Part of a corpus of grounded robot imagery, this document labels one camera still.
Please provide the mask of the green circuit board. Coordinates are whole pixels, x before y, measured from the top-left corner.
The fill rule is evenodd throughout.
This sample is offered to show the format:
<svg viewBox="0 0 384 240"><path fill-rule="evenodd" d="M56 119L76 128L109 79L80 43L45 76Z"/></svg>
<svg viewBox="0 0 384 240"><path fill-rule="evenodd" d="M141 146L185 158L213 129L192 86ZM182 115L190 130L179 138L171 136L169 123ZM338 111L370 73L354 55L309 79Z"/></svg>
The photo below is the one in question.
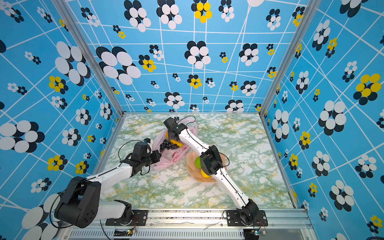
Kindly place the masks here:
<svg viewBox="0 0 384 240"><path fill-rule="evenodd" d="M258 240L261 236L265 236L267 234L266 231L251 229L243 229L243 233L246 240Z"/></svg>
<svg viewBox="0 0 384 240"><path fill-rule="evenodd" d="M132 237L135 233L135 229L115 229L114 237Z"/></svg>

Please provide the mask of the pink plastic bag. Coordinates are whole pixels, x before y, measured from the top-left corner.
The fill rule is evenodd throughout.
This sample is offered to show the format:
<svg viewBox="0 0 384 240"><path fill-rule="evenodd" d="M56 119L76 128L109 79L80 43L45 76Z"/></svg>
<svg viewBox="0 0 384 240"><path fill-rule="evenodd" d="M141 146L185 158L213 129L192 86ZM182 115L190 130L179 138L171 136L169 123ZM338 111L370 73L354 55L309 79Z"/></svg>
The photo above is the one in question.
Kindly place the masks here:
<svg viewBox="0 0 384 240"><path fill-rule="evenodd" d="M175 137L171 137L168 129L165 128L152 141L152 151L158 150L161 154L160 161L154 164L156 170L162 170L174 163L179 162L184 157L189 147Z"/></svg>

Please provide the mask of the right aluminium corner post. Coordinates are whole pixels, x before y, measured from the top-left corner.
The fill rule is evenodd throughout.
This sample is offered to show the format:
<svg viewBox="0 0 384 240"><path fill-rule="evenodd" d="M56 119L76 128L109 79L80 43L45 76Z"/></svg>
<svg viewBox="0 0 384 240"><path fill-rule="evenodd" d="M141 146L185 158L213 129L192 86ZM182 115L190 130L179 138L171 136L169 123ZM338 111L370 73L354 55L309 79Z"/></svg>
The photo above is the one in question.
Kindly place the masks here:
<svg viewBox="0 0 384 240"><path fill-rule="evenodd" d="M308 30L309 25L311 24L311 21L313 20L313 17L316 13L317 8L319 7L321 3L321 0L310 0L306 11L304 14L303 20L301 20L300 25L298 26L292 41L283 57L283 60L278 68L277 76L274 78L271 87L266 95L266 98L262 104L262 110L259 112L260 117L262 117L267 110L269 109L269 106L274 98L275 92L281 83L282 79L284 78L284 74L286 73L289 65L291 64L291 61L294 57L294 53L296 52L297 47L301 43L306 31Z"/></svg>

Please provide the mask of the pink scalloped plastic plate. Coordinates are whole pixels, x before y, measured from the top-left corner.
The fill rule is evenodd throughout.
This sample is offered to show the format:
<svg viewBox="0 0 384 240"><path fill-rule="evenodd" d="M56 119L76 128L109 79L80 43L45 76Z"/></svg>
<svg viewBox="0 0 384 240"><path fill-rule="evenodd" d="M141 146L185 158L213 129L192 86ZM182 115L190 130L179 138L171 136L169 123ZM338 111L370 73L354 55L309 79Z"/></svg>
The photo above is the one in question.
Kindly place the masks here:
<svg viewBox="0 0 384 240"><path fill-rule="evenodd" d="M187 153L187 165L186 170L192 176L192 178L199 183L216 183L217 181L212 178L205 178L202 174L202 169L196 165L196 159L198 154L196 152Z"/></svg>

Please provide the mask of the yellow fake lemon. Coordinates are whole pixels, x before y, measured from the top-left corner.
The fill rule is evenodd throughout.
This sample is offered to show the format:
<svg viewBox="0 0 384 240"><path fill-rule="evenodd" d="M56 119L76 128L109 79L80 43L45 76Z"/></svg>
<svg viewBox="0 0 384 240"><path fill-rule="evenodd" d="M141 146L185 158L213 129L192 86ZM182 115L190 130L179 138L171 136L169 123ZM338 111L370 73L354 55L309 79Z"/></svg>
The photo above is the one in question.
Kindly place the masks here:
<svg viewBox="0 0 384 240"><path fill-rule="evenodd" d="M211 177L211 176L207 175L203 170L201 170L201 174L202 174L202 177L206 178L206 179Z"/></svg>

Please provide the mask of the yellow fake banana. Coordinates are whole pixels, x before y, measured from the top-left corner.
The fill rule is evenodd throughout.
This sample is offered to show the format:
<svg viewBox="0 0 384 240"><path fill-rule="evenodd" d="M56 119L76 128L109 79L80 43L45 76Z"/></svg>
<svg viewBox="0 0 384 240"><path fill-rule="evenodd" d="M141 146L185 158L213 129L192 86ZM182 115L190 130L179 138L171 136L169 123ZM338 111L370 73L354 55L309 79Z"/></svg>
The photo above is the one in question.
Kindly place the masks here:
<svg viewBox="0 0 384 240"><path fill-rule="evenodd" d="M182 143L176 140L165 140L165 143L166 143L166 148L169 148L169 149L177 149L184 146Z"/></svg>

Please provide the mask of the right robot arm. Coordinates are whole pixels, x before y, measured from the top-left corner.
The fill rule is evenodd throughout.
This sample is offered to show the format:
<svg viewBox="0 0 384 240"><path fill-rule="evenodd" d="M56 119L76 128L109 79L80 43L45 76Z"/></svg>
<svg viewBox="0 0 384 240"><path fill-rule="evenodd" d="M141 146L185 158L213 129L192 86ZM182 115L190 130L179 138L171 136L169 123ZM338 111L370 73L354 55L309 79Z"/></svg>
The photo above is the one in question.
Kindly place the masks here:
<svg viewBox="0 0 384 240"><path fill-rule="evenodd" d="M172 137L176 137L199 155L203 172L215 179L219 187L230 196L241 221L247 226L252 225L259 213L259 207L231 179L218 148L205 144L185 124L178 123L173 118L166 119L164 125Z"/></svg>

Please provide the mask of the right green circuit board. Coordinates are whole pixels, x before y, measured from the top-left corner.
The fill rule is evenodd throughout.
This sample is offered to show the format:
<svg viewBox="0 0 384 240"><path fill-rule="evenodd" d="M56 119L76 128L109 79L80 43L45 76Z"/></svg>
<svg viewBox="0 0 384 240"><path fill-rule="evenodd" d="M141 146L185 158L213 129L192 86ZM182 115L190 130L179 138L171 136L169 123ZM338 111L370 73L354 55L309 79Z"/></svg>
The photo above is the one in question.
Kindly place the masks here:
<svg viewBox="0 0 384 240"><path fill-rule="evenodd" d="M261 236L265 236L267 234L266 231L251 229L243 229L243 233L246 240L258 240Z"/></svg>

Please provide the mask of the aluminium front rail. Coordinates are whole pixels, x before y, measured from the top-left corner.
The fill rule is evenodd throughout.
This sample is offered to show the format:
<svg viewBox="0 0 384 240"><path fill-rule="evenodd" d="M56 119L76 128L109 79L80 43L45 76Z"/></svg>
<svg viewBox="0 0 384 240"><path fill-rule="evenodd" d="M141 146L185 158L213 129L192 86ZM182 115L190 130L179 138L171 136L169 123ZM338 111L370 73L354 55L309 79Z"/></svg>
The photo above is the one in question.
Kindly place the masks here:
<svg viewBox="0 0 384 240"><path fill-rule="evenodd" d="M87 228L60 230L58 240L245 240L243 229L266 231L258 240L316 240L303 209L266 209L267 227L229 227L223 209L149 209L145 226L114 227L96 221ZM135 229L132 237L114 237L115 229Z"/></svg>

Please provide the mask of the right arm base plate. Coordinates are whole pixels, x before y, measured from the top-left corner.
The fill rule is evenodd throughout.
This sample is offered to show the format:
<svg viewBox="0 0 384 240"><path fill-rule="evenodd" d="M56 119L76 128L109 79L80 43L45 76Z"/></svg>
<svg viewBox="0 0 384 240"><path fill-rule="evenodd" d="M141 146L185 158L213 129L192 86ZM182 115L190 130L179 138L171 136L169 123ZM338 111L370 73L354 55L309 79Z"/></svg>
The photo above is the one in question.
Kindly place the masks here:
<svg viewBox="0 0 384 240"><path fill-rule="evenodd" d="M259 210L255 216L240 213L237 210L225 210L223 215L229 227L267 227L269 225L266 212Z"/></svg>

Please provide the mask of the left aluminium corner post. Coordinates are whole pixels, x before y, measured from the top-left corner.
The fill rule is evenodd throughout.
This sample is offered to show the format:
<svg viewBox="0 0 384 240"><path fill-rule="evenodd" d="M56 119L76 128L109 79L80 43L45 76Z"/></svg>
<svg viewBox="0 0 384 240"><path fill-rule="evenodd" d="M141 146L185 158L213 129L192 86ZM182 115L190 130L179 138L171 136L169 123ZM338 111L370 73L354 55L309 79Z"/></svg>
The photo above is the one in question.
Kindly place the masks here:
<svg viewBox="0 0 384 240"><path fill-rule="evenodd" d="M119 104L115 94L113 94L111 90L111 86L104 76L98 62L93 56L93 52L91 51L89 45L86 42L84 34L81 32L79 26L76 24L73 15L70 13L69 7L66 5L65 1L52 1L54 6L56 7L60 16L64 19L65 24L68 26L69 31L83 53L86 61L90 65L90 69L95 74L96 79L99 81L102 89L106 93L109 98L112 106L115 108L117 114L122 117L124 115L124 111Z"/></svg>

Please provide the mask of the aluminium corner post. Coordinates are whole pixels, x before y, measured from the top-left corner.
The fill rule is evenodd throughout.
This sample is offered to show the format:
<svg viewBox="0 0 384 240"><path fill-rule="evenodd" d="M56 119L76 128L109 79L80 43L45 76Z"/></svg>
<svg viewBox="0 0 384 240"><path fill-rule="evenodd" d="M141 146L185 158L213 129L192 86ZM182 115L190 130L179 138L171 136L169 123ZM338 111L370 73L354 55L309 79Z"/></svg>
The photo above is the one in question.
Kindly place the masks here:
<svg viewBox="0 0 384 240"><path fill-rule="evenodd" d="M283 57L283 60L278 68L277 76L274 78L271 87L266 95L266 98L262 104L262 110L259 112L260 117L262 117L267 110L269 109L269 106L274 98L275 92L281 83L282 79L284 78L284 74L286 73L289 65L291 64L291 61L294 57L294 53L296 52L297 47L301 43L306 31L308 30L309 25L311 24L311 21L313 20L313 17L316 13L317 8L319 7L321 3L321 0L310 0L306 11L304 14L303 20L301 20L300 25L298 26L292 41Z"/></svg>
<svg viewBox="0 0 384 240"><path fill-rule="evenodd" d="M79 26L76 24L73 15L70 13L69 7L66 5L65 1L52 1L54 6L56 7L60 16L64 19L65 24L68 26L69 31L83 53L86 61L90 65L90 69L95 74L96 79L99 81L102 89L106 93L109 98L112 106L115 108L117 114L122 117L124 115L124 111L119 104L115 94L113 94L111 90L111 86L104 76L98 62L93 56L93 52L91 51L89 45L86 42L84 34L81 32Z"/></svg>

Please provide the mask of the green fake lime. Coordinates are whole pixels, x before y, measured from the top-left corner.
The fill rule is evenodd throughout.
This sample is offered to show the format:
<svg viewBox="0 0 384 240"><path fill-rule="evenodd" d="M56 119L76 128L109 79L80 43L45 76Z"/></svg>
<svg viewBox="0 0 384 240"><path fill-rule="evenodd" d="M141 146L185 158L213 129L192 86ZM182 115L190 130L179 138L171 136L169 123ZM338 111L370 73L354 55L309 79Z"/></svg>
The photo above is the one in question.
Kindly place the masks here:
<svg viewBox="0 0 384 240"><path fill-rule="evenodd" d="M198 169L201 169L202 168L202 165L201 165L201 158L200 157L197 157L195 159L195 166L198 168Z"/></svg>

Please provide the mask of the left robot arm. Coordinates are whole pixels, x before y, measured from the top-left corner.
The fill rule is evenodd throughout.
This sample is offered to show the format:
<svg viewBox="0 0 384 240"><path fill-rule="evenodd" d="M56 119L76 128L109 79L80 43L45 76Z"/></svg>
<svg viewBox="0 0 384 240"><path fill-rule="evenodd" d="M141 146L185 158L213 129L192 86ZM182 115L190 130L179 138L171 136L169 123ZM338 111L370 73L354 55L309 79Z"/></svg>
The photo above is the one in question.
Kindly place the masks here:
<svg viewBox="0 0 384 240"><path fill-rule="evenodd" d="M131 223L134 214L130 203L122 200L101 203L100 196L117 183L141 174L144 167L158 163L161 153L152 150L151 146L149 139L137 141L133 152L121 159L116 167L87 178L73 178L54 200L51 207L54 217L79 228L107 219Z"/></svg>

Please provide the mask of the left green circuit board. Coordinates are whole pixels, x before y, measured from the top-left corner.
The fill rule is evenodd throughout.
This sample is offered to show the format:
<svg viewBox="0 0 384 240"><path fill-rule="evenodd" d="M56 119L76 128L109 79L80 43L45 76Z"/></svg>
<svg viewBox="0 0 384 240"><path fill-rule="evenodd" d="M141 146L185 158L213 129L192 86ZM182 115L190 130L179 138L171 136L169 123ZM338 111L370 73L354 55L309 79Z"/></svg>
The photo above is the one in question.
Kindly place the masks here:
<svg viewBox="0 0 384 240"><path fill-rule="evenodd" d="M114 237L132 237L135 233L135 229L115 229Z"/></svg>

